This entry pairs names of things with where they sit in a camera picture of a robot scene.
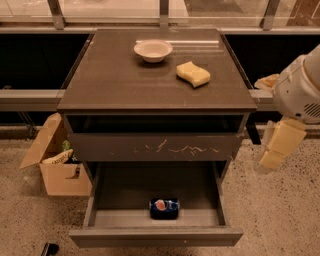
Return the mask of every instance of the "box flap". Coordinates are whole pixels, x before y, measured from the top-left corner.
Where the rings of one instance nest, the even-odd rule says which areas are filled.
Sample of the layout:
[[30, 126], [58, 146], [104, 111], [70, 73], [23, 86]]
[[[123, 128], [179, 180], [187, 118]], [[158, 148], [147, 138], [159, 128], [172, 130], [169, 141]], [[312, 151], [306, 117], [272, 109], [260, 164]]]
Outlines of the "box flap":
[[53, 135], [61, 124], [62, 117], [59, 113], [55, 113], [47, 118], [31, 147], [24, 156], [20, 164], [20, 169], [40, 163], [48, 146], [51, 144]]

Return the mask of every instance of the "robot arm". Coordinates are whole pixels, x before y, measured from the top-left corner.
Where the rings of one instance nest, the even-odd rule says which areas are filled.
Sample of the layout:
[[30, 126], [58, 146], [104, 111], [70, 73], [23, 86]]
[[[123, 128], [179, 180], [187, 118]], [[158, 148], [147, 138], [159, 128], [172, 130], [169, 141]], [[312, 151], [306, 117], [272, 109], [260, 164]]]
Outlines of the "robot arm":
[[280, 75], [259, 79], [256, 87], [273, 94], [283, 118], [273, 127], [258, 167], [278, 168], [304, 139], [305, 124], [320, 123], [320, 45], [294, 60]]

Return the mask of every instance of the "cardboard box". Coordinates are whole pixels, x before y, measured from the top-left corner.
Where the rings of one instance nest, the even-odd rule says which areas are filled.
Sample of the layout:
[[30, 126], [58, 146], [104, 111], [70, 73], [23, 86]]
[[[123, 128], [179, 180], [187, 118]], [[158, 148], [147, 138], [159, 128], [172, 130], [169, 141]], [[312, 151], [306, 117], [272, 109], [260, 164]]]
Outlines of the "cardboard box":
[[61, 152], [67, 138], [59, 113], [48, 117], [27, 151], [20, 168], [39, 164], [48, 195], [89, 196], [92, 184], [82, 164], [42, 164], [43, 159]]

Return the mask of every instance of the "terrazzo floor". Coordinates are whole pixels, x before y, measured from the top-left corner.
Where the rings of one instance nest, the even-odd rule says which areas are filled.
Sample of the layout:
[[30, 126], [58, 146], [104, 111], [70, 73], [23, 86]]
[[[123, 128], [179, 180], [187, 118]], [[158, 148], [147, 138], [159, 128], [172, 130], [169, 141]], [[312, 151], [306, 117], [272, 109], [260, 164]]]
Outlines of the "terrazzo floor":
[[57, 255], [317, 256], [320, 252], [320, 136], [305, 139], [277, 171], [260, 174], [260, 146], [242, 143], [223, 182], [226, 212], [244, 235], [234, 247], [79, 249], [68, 237], [80, 229], [87, 197], [46, 194], [38, 166], [19, 170], [32, 141], [0, 130], [0, 256]]

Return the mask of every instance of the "small white bowl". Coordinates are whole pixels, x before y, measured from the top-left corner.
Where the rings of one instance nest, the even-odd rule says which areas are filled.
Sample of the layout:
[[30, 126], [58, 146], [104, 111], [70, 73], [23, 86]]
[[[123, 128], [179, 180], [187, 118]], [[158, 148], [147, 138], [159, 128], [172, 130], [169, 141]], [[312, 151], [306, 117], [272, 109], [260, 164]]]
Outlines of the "small white bowl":
[[146, 62], [157, 63], [172, 52], [172, 45], [163, 40], [144, 40], [135, 45], [134, 51]]

